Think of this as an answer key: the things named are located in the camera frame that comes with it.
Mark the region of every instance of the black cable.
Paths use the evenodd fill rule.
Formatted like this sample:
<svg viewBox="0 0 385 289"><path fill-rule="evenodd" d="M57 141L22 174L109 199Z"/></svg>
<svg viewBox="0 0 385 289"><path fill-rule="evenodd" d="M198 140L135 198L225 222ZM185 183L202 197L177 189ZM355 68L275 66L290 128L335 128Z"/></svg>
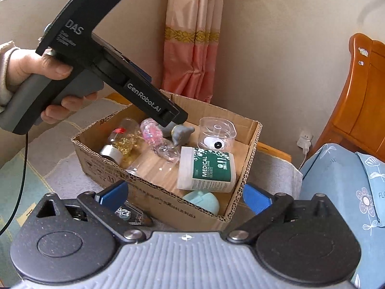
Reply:
<svg viewBox="0 0 385 289"><path fill-rule="evenodd" d="M13 209L12 215L5 224L5 226L0 230L0 236L3 234L4 231L9 227L11 224L12 220L15 218L17 209L19 208L20 200L22 199L22 194L23 194L23 189L24 189L24 182L26 181L26 157L28 155L28 133L26 133L26 147L25 147L25 153L24 153L24 167L23 167L23 177L22 177L22 183L20 185L20 192L19 196L17 198L17 202L15 205L15 208Z"/></svg>

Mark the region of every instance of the gray figurine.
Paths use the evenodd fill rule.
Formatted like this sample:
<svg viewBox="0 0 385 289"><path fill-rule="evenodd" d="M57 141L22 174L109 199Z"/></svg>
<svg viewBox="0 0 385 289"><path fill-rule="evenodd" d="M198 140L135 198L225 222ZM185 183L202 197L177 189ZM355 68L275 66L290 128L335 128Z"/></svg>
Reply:
<svg viewBox="0 0 385 289"><path fill-rule="evenodd" d="M174 122L169 123L166 127L160 125L158 127L163 133L163 138L171 137L176 147L188 143L191 134L195 131L194 127L177 125Z"/></svg>

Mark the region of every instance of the blue bedding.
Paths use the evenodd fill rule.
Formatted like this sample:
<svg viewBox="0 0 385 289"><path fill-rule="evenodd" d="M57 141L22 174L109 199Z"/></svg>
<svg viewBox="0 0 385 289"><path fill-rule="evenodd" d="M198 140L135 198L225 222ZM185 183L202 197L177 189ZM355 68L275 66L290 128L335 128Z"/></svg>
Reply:
<svg viewBox="0 0 385 289"><path fill-rule="evenodd" d="M377 289L385 283L385 164L373 156L325 144L300 170L301 200L325 193L361 245L352 282Z"/></svg>

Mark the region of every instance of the wall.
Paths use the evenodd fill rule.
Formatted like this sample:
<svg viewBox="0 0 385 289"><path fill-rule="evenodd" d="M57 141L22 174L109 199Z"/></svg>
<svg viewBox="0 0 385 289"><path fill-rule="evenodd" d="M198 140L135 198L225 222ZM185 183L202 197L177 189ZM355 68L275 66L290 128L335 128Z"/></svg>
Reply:
<svg viewBox="0 0 385 289"><path fill-rule="evenodd" d="M299 166L300 131L321 134L356 32L385 41L385 0L225 0L212 102L260 121Z"/></svg>
<svg viewBox="0 0 385 289"><path fill-rule="evenodd" d="M22 48L36 48L44 28L68 0L0 1L0 44L9 40ZM160 85L167 0L122 0L95 29ZM49 128L41 124L30 139ZM24 137L0 130L0 166L24 146Z"/></svg>

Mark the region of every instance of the fingernail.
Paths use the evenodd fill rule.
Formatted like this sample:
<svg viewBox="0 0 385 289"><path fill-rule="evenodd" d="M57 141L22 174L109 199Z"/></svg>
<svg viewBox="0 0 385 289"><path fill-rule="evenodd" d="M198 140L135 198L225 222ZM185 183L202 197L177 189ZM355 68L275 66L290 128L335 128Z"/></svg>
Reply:
<svg viewBox="0 0 385 289"><path fill-rule="evenodd" d="M72 66L62 64L56 68L56 72L60 75L66 75L66 74L70 73L72 71L72 69L73 69Z"/></svg>

